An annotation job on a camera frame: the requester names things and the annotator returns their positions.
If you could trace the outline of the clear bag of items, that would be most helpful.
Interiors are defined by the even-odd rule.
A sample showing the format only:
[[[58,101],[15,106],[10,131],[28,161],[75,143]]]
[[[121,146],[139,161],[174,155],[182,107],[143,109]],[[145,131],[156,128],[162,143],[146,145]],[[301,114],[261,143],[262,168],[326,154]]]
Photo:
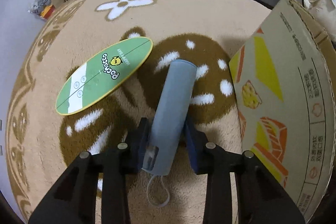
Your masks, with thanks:
[[[34,0],[30,5],[28,12],[43,20],[47,20],[55,11],[51,0]]]

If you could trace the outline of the green oval fan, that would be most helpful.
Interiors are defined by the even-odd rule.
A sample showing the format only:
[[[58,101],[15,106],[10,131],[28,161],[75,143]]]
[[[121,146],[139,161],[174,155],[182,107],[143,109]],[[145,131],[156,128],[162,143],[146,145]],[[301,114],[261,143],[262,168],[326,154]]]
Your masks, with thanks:
[[[152,40],[139,36],[95,54],[66,80],[56,99],[56,112],[72,115],[97,103],[123,84],[146,61],[152,49]]]

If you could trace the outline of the brown cardboard box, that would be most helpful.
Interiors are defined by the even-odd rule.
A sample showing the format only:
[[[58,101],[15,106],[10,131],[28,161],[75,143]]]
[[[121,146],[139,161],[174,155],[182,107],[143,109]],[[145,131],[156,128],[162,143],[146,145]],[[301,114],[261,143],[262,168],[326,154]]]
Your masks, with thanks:
[[[296,0],[280,0],[232,56],[243,149],[312,219],[335,157],[335,49]]]

